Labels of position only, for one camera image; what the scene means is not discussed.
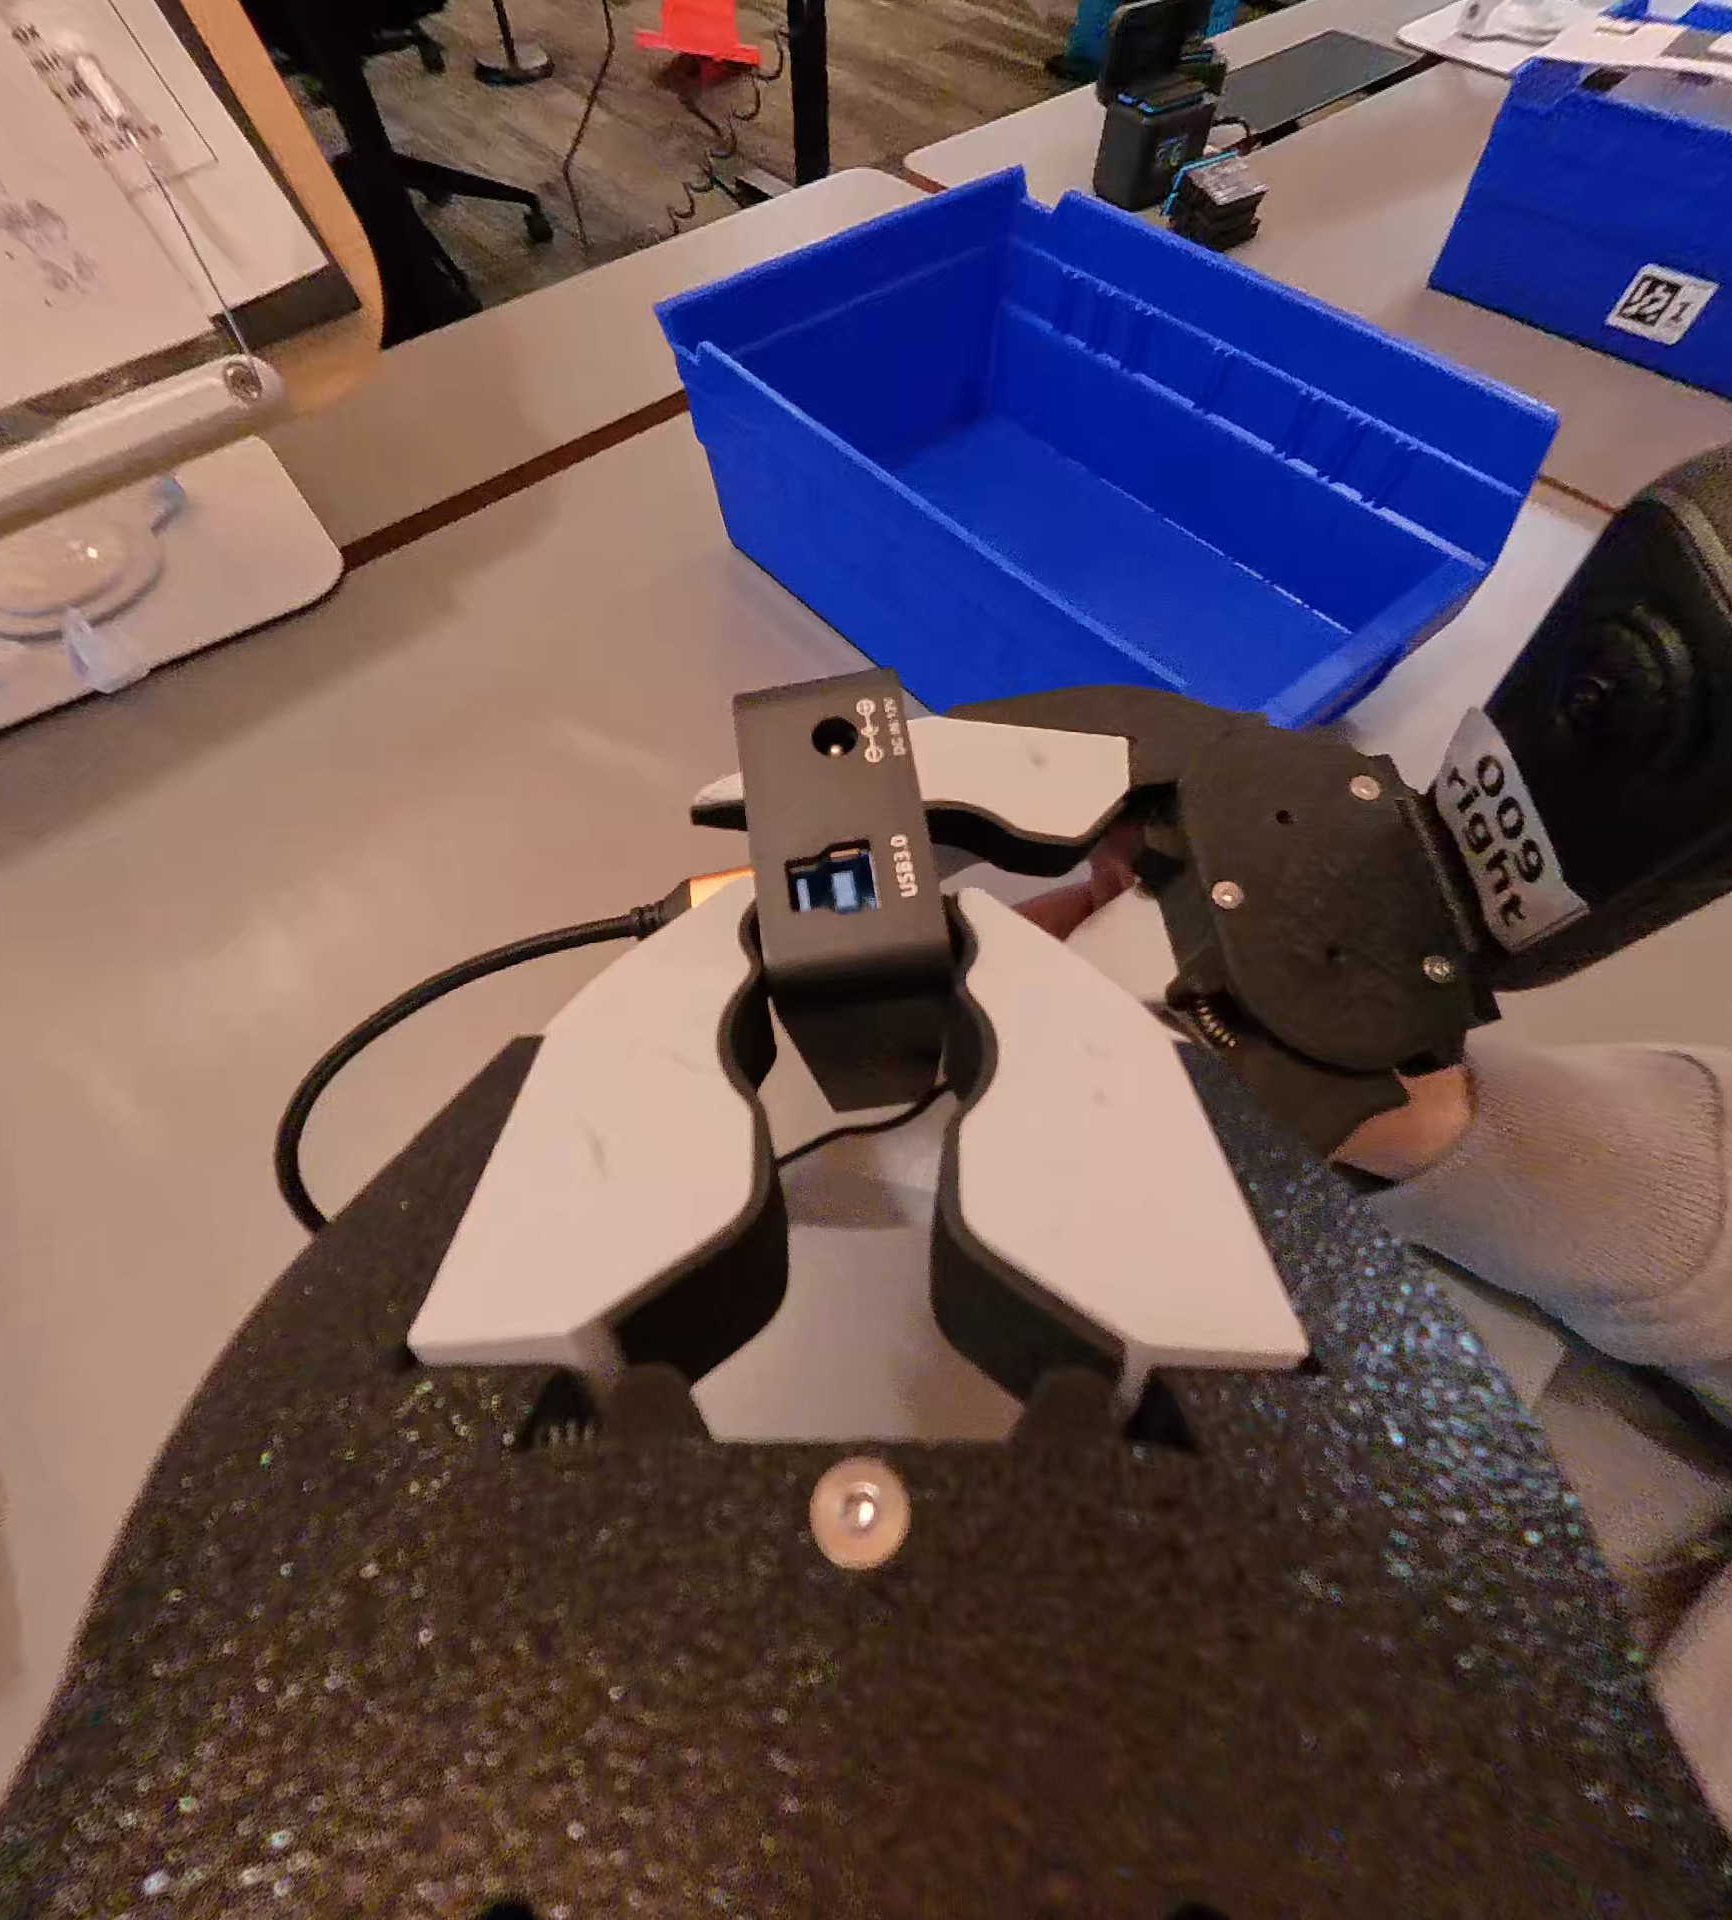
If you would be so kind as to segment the orange traffic cone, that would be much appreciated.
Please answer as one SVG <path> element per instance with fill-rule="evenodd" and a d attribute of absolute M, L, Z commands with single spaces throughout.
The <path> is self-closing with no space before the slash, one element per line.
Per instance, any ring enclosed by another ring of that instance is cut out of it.
<path fill-rule="evenodd" d="M 737 2 L 658 2 L 652 23 L 635 30 L 635 49 L 670 91 L 758 82 L 766 72 L 766 55 L 743 37 Z"/>

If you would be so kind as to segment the black usb hub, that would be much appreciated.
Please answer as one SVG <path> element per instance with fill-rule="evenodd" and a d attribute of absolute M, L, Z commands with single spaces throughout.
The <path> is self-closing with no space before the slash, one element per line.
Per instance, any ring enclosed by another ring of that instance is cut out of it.
<path fill-rule="evenodd" d="M 954 944 L 906 697 L 870 669 L 735 701 L 766 997 L 830 1111 L 921 1100 Z"/>

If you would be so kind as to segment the black tablet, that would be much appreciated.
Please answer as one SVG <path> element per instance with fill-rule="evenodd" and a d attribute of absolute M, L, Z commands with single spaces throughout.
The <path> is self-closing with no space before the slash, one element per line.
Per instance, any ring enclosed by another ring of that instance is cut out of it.
<path fill-rule="evenodd" d="M 1251 147 L 1265 148 L 1335 109 L 1382 95 L 1437 64 L 1431 55 L 1326 30 L 1262 60 L 1231 64 L 1215 124 L 1239 128 Z"/>

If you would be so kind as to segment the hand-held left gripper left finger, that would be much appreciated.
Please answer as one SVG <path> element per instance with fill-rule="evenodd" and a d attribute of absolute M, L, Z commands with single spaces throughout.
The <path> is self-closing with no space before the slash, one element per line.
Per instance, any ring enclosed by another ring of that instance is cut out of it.
<path fill-rule="evenodd" d="M 711 1375 L 778 1314 L 789 1213 L 756 891 L 722 884 L 549 1024 L 407 1334 L 423 1367 Z"/>

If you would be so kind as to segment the person's right forearm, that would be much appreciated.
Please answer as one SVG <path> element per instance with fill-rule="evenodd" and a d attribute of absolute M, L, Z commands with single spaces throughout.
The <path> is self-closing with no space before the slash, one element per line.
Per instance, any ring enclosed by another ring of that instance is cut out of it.
<path fill-rule="evenodd" d="M 1732 1053 L 1482 1034 L 1465 1063 L 1472 1128 L 1377 1186 L 1389 1231 L 1732 1429 Z"/>

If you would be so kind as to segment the person's right hand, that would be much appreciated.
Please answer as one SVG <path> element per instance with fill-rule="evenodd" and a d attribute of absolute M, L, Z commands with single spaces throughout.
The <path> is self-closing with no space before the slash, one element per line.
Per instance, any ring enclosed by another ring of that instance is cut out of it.
<path fill-rule="evenodd" d="M 1463 1146 L 1476 1121 L 1472 1063 L 1402 1074 L 1404 1100 L 1382 1111 L 1331 1152 L 1342 1175 L 1382 1188 L 1406 1186 Z"/>

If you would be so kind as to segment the white printed paper sheets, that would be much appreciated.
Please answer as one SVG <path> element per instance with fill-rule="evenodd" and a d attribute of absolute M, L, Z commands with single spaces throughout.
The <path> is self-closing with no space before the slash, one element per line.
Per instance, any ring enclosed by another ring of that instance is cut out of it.
<path fill-rule="evenodd" d="M 1549 63 L 1732 86 L 1732 5 L 1449 5 L 1398 26 L 1397 38 L 1496 78 Z"/>

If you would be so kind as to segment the grey desk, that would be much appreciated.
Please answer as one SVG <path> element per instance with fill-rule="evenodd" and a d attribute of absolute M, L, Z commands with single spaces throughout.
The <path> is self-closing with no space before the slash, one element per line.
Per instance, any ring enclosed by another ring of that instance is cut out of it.
<path fill-rule="evenodd" d="M 0 737 L 0 1799 L 186 1403 L 305 1239 L 283 1097 L 442 962 L 722 856 L 735 692 L 854 664 L 729 547 L 654 302 L 909 204 L 856 174 L 395 349 L 279 456 L 389 513 L 593 426 L 296 619 Z"/>
<path fill-rule="evenodd" d="M 1218 44 L 1239 72 L 1322 33 L 1397 42 L 1426 13 L 1431 5 L 1298 5 Z M 1431 293 L 1504 99 L 1503 78 L 1437 63 L 1266 144 L 1257 157 L 1262 229 L 1239 260 L 1555 408 L 1539 493 L 1609 514 L 1662 473 L 1732 443 L 1732 402 Z M 1030 197 L 1051 206 L 1093 190 L 1101 121 L 1094 95 L 1071 91 L 933 142 L 902 166 L 930 190 L 1021 168 Z"/>

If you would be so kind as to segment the empty blue plastic bin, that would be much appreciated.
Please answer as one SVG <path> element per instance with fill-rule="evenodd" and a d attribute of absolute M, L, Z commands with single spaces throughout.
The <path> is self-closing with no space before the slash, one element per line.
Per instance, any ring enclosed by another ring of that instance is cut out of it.
<path fill-rule="evenodd" d="M 1558 415 L 1021 168 L 663 300 L 737 551 L 919 705 L 1282 728 L 1475 596 Z"/>

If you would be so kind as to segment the blue plastic bin with label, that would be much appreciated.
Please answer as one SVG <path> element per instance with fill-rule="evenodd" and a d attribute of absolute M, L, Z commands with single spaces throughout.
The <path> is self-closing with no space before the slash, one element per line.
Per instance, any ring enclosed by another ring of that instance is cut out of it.
<path fill-rule="evenodd" d="M 1732 86 L 1526 63 L 1428 282 L 1732 402 Z"/>

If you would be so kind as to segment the small black battery case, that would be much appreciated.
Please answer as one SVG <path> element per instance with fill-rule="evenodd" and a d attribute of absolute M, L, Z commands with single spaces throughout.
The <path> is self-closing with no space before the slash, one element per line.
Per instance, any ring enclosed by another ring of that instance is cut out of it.
<path fill-rule="evenodd" d="M 1266 187 L 1248 157 L 1206 154 L 1179 171 L 1163 204 L 1166 229 L 1217 254 L 1248 244 L 1260 229 Z"/>

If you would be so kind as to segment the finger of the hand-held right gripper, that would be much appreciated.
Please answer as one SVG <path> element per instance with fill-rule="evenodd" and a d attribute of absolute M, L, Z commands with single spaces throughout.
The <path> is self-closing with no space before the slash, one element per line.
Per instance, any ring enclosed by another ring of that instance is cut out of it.
<path fill-rule="evenodd" d="M 1119 733 L 925 717 L 741 717 L 741 771 L 688 807 L 751 837 L 756 872 L 935 872 L 988 845 L 1017 872 L 1064 872 L 1135 789 Z"/>

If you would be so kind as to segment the clear document stand with paper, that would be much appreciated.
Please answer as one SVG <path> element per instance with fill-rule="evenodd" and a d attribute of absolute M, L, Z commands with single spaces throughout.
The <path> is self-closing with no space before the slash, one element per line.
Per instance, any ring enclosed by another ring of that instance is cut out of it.
<path fill-rule="evenodd" d="M 243 5 L 0 5 L 0 737 L 324 600 L 375 250 Z"/>

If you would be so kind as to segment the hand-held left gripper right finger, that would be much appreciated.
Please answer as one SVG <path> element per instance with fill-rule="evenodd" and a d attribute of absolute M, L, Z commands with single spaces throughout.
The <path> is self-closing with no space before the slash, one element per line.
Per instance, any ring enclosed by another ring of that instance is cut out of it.
<path fill-rule="evenodd" d="M 1184 1063 L 1119 983 L 966 887 L 933 1314 L 988 1379 L 1296 1372 L 1311 1340 Z"/>

